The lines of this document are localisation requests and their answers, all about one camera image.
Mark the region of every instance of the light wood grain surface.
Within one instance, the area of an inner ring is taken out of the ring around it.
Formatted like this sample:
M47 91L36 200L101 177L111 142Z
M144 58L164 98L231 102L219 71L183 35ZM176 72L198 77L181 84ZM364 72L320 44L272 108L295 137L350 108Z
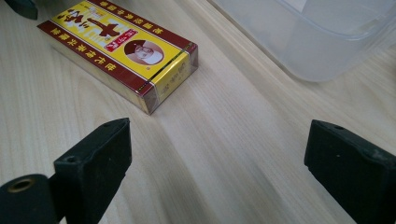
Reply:
M71 63L36 26L78 0L0 1L0 184L53 174L100 124L131 121L134 161L101 223L354 223L304 166L312 119L396 154L396 47L341 77L285 74L206 1L115 0L200 48L152 116Z

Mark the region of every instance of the cigarette pack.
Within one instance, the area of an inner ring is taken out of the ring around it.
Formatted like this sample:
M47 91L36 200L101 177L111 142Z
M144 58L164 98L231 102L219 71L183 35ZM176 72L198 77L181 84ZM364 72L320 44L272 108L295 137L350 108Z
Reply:
M198 46L106 0L38 25L53 47L151 114L198 67Z

